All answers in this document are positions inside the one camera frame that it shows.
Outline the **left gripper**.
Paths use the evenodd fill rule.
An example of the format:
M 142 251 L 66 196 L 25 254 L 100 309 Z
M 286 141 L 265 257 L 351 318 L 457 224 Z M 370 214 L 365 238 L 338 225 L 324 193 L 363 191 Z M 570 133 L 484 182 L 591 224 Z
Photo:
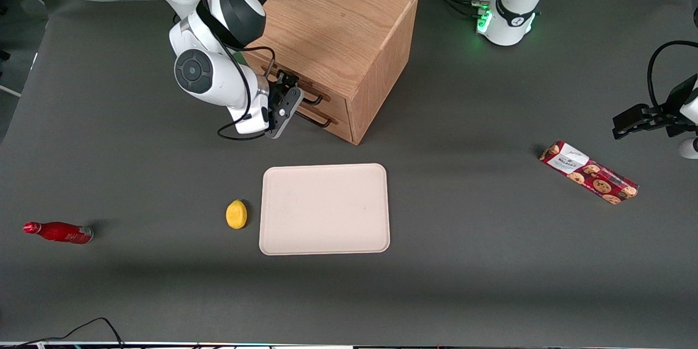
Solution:
M 666 128 L 668 137 L 678 137 L 683 133 L 696 133 L 697 125 L 697 87 L 696 75 L 679 83 L 668 94 L 663 103 L 661 115 L 649 105 L 635 105 L 613 118 L 613 138 L 620 140 L 630 134 Z

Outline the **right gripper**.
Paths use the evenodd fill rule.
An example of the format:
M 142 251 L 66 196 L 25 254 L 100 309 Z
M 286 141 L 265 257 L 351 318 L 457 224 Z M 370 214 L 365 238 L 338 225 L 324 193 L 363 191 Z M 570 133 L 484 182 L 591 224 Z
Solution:
M 232 84 L 233 101 L 228 110 L 234 120 L 235 130 L 243 136 L 264 132 L 269 127 L 265 111 L 269 105 L 269 82 L 257 75 L 246 65 L 235 71 L 237 80 Z M 292 73 L 279 70 L 277 79 L 271 83 L 271 138 L 281 137 L 290 119 L 304 98 L 297 86 L 299 78 Z

